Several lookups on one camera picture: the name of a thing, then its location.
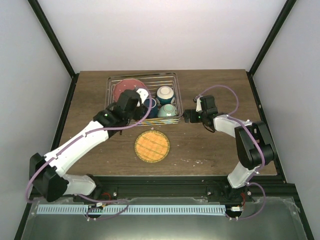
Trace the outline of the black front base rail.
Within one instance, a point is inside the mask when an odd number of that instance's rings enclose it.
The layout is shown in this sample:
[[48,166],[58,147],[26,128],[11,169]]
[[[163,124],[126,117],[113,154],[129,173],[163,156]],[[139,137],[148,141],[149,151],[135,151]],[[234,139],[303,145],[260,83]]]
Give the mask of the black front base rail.
[[298,196],[296,186],[279,176],[255,176],[252,186],[233,189],[227,177],[200,176],[94,176],[97,186],[89,195],[94,200],[133,198],[207,198],[210,202],[237,203],[244,193],[253,197]]

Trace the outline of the yellow plate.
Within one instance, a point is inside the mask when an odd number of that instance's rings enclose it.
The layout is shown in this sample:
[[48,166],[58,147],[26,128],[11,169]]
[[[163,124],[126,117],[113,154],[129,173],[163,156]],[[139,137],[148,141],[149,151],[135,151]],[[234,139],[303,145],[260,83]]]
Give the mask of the yellow plate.
[[134,150],[142,161],[157,163],[168,155],[170,141],[164,133],[158,130],[147,130],[135,140]]

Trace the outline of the chrome wire dish rack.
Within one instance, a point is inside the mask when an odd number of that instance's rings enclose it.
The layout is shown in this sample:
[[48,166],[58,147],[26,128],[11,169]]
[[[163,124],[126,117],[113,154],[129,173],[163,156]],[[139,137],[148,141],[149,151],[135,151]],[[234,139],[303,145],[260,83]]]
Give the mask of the chrome wire dish rack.
[[107,107],[114,102],[114,90],[116,84],[124,79],[137,79],[141,81],[150,91],[153,98],[156,97],[157,90],[160,87],[168,86],[173,89],[175,94],[175,101],[172,103],[177,108],[177,116],[155,117],[148,118],[142,121],[140,126],[177,124],[183,115],[183,104],[181,99],[180,86],[178,76],[175,72],[160,72],[160,73],[144,73],[144,74],[127,74],[110,76],[106,80],[105,104]]

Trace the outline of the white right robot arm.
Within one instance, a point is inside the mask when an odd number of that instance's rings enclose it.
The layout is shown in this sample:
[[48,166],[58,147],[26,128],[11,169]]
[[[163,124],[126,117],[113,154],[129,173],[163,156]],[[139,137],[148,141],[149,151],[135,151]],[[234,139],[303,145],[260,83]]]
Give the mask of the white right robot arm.
[[222,188],[223,198],[232,202],[240,196],[240,188],[278,157],[274,141],[265,122],[244,121],[218,112],[212,95],[201,96],[194,102],[196,108],[183,112],[186,123],[201,123],[211,133],[235,138],[238,164],[227,176],[228,185]]

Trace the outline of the black aluminium frame post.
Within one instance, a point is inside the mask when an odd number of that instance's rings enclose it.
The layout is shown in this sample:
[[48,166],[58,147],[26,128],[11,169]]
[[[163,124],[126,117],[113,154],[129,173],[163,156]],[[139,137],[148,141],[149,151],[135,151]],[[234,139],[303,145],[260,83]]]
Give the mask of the black aluminium frame post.
[[59,39],[57,38],[45,12],[43,11],[40,3],[38,0],[27,0],[29,3],[30,7],[32,8],[35,16],[37,17],[39,23],[41,24],[43,30],[45,31],[48,39],[50,40],[53,48],[55,49],[58,57],[60,58],[63,66],[65,67],[66,71],[68,72],[69,76],[71,78],[74,78],[76,76],[76,73],[65,53],[63,50]]

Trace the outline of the dark blue mug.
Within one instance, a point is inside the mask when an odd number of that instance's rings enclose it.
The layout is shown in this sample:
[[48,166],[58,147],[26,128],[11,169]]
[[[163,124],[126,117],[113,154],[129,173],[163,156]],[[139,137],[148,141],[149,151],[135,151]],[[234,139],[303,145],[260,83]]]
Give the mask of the dark blue mug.
[[148,107],[150,106],[150,103],[151,103],[151,110],[147,116],[148,119],[153,119],[153,118],[156,118],[158,116],[158,104],[157,104],[157,101],[152,98],[147,98],[145,101],[144,101],[144,105],[146,107],[145,111],[144,111],[144,114],[148,111]]

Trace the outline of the pale green bowl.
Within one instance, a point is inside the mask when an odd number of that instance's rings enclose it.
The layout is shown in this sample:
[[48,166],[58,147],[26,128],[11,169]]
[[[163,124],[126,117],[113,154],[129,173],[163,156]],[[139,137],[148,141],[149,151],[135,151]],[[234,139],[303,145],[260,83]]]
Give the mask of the pale green bowl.
[[158,118],[176,117],[178,115],[178,109],[173,104],[163,105],[157,113]]

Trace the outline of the pink scalloped plate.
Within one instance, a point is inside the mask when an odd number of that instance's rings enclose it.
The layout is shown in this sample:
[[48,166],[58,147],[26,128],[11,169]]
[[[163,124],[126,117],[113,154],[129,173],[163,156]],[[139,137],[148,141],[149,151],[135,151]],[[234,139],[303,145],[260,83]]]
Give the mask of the pink scalloped plate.
[[120,95],[125,90],[138,90],[138,89],[146,89],[147,87],[143,82],[136,78],[126,78],[117,83],[113,90],[113,100],[115,102],[118,101]]

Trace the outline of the black right frame post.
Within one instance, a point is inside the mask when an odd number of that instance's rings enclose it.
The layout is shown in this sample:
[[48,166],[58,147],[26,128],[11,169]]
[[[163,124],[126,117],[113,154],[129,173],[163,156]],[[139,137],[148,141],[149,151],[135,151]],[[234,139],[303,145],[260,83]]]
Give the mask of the black right frame post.
[[248,71],[250,75],[254,76],[257,72],[259,66],[261,65],[263,59],[265,58],[267,52],[269,51],[270,47],[272,46],[274,40],[276,39],[280,29],[282,28],[283,24],[285,23],[287,17],[289,16],[291,10],[295,6],[297,0],[286,0],[280,13],[278,14],[271,30],[269,31],[262,47],[260,48],[250,70]]

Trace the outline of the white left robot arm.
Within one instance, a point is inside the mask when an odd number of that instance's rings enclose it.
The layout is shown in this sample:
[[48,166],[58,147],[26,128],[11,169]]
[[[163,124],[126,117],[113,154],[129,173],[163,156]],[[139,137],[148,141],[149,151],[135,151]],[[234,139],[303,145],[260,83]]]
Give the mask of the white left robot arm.
[[64,195],[98,202],[102,189],[93,177],[71,175],[68,170],[97,145],[117,132],[132,128],[131,120],[135,120],[136,125],[144,121],[151,111],[151,107],[145,106],[144,102],[151,98],[150,91],[145,87],[126,89],[117,102],[99,111],[82,131],[66,143],[45,155],[35,153],[30,158],[25,200],[30,202],[29,193],[31,188],[35,188],[47,202],[54,202]]

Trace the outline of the light blue slotted strip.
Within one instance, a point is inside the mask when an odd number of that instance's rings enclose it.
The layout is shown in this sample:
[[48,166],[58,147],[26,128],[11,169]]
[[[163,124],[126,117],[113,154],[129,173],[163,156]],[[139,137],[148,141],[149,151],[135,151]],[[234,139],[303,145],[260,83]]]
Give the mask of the light blue slotted strip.
[[40,204],[36,208],[38,215],[200,215],[224,216],[224,205],[108,205],[90,210],[81,204]]

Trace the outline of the white and teal bowl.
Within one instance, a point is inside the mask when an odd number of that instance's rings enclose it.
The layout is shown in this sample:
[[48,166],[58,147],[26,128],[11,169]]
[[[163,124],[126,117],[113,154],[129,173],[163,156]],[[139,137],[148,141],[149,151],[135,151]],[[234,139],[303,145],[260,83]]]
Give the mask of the white and teal bowl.
[[176,100],[174,90],[169,86],[161,86],[157,92],[155,100],[159,105],[173,104]]

